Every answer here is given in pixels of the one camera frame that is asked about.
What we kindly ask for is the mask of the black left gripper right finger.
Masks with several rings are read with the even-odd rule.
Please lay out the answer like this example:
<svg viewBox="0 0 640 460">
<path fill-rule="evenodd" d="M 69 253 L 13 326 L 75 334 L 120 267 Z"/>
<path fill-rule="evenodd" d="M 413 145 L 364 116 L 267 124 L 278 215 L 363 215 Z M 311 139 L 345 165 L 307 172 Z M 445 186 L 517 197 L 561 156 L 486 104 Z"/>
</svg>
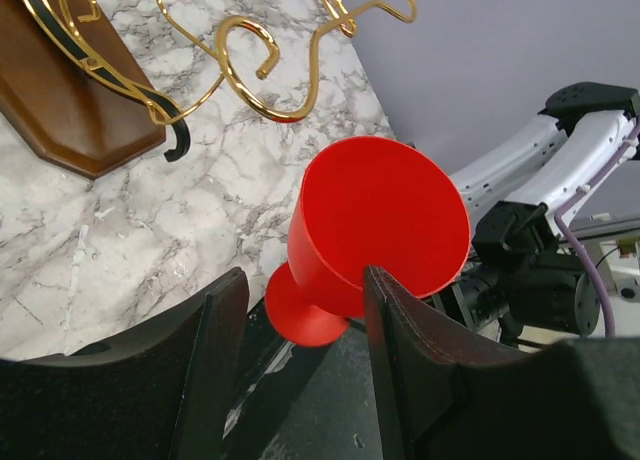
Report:
<svg viewBox="0 0 640 460">
<path fill-rule="evenodd" d="M 635 459 L 639 342 L 562 340 L 526 353 L 364 273 L 365 323 L 387 459 Z"/>
</svg>

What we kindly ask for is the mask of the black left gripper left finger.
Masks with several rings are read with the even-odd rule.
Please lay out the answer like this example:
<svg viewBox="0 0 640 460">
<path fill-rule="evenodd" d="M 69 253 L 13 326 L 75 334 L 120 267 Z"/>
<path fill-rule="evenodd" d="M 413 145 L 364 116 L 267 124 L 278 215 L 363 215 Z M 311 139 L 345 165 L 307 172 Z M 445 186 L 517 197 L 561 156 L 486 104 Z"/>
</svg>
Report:
<svg viewBox="0 0 640 460">
<path fill-rule="evenodd" d="M 73 355 L 1 363 L 5 459 L 217 459 L 249 288 L 233 268 Z"/>
</svg>

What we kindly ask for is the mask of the red wine glass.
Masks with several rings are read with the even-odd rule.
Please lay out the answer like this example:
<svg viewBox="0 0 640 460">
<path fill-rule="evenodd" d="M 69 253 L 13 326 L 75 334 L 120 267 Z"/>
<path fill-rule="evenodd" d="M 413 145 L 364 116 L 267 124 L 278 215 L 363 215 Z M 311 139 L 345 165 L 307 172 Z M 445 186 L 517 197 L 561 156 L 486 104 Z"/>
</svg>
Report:
<svg viewBox="0 0 640 460">
<path fill-rule="evenodd" d="M 305 347 L 336 341 L 364 315 L 364 270 L 380 266 L 418 298 L 448 286 L 471 246 L 451 178 L 418 150 L 377 136 L 340 140 L 307 167 L 265 307 Z"/>
</svg>

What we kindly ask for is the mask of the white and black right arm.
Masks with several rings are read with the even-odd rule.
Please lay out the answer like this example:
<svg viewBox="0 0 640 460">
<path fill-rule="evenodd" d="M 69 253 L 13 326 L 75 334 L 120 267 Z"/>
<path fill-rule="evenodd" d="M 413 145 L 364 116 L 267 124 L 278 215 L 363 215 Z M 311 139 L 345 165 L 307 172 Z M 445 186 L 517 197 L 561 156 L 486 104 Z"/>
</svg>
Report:
<svg viewBox="0 0 640 460">
<path fill-rule="evenodd" d="M 638 156 L 636 89 L 579 82 L 553 93 L 511 139 L 454 175 L 481 219 L 470 269 L 431 304 L 473 331 L 498 322 L 509 345 L 527 326 L 580 337 L 602 326 L 613 337 L 605 282 L 570 225 Z"/>
</svg>

